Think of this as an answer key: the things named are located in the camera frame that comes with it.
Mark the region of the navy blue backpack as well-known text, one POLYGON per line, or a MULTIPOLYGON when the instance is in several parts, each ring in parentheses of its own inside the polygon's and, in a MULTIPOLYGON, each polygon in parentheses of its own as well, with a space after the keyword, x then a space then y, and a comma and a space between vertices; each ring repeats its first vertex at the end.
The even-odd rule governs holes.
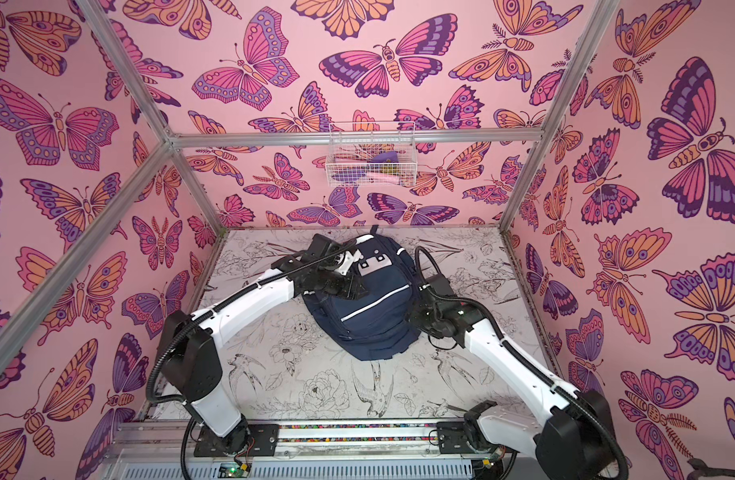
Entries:
POLYGON ((302 294, 317 325, 359 361, 389 360, 419 339, 409 323, 419 276, 409 252, 377 228, 357 238, 361 258, 351 267, 365 294, 345 299, 325 291, 302 294))

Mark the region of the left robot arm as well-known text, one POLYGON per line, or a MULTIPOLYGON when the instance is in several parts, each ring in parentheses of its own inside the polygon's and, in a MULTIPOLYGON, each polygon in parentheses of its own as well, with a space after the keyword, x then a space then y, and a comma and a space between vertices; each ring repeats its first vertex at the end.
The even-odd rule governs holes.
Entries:
POLYGON ((176 310, 165 320, 156 359, 145 386, 152 406, 176 403, 192 424, 206 430, 217 454, 247 450, 247 420, 227 370, 238 336, 274 308, 304 294, 357 300, 367 294, 357 265, 371 234, 336 241, 313 236, 309 246, 277 259, 247 286, 191 313, 176 310))

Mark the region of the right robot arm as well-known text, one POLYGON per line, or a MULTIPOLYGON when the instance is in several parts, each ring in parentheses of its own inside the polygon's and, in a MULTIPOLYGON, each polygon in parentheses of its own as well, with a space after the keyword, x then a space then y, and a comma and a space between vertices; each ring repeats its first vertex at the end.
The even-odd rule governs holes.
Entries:
POLYGON ((503 331, 485 304, 455 294, 429 250, 401 256, 415 288, 407 322, 479 358, 531 412, 529 420, 509 420, 494 405, 471 410, 475 439, 537 460, 549 479, 601 479, 611 466, 615 478, 629 478, 603 394, 582 392, 549 371, 503 331))

